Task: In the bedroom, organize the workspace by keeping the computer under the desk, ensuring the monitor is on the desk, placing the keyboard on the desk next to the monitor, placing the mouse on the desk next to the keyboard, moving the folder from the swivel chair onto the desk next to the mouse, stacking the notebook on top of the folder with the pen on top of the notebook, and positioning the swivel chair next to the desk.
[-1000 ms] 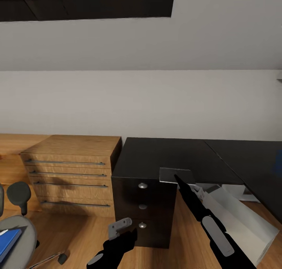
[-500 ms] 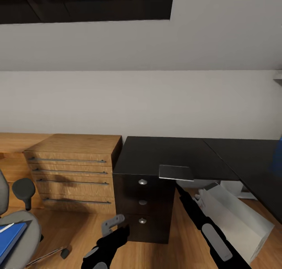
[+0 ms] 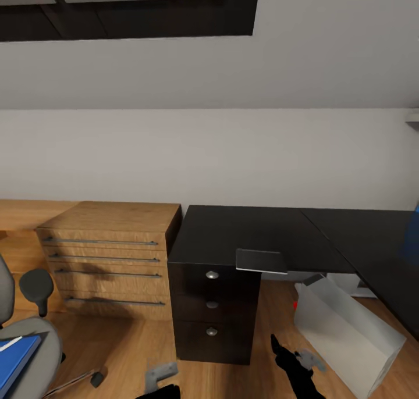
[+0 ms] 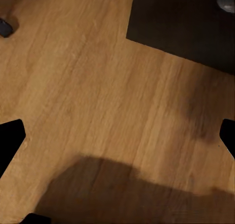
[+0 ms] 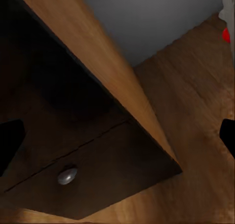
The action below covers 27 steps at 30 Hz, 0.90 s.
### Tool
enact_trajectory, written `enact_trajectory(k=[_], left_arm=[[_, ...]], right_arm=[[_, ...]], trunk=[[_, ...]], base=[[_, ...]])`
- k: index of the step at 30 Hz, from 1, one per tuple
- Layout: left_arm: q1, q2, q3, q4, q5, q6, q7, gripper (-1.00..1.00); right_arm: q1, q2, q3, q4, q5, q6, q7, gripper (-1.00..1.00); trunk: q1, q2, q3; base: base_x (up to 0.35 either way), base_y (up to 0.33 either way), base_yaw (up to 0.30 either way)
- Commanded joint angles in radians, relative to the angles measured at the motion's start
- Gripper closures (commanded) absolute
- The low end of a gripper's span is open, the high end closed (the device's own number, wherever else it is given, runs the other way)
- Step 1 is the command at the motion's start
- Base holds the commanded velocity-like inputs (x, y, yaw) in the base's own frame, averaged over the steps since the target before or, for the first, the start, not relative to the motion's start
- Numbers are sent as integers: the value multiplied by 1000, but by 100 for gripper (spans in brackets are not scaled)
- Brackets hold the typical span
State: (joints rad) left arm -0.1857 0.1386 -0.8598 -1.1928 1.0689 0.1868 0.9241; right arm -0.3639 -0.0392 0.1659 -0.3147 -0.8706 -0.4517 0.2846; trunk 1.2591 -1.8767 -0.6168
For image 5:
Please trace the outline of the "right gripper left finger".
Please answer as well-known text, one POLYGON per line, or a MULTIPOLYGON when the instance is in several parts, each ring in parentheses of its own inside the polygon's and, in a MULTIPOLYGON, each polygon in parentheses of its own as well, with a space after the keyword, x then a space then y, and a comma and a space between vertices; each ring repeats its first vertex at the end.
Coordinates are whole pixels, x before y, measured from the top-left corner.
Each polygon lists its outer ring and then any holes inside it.
POLYGON ((25 138, 21 119, 0 125, 0 178, 25 138))

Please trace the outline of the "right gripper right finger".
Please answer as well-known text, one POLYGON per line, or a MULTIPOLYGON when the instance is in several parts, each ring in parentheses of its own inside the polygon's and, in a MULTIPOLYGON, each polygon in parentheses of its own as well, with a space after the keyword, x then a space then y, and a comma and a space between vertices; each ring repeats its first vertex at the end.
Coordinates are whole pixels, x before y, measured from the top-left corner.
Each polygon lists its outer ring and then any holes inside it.
POLYGON ((219 137, 223 140, 228 150, 235 158, 235 121, 224 119, 219 132, 219 137))

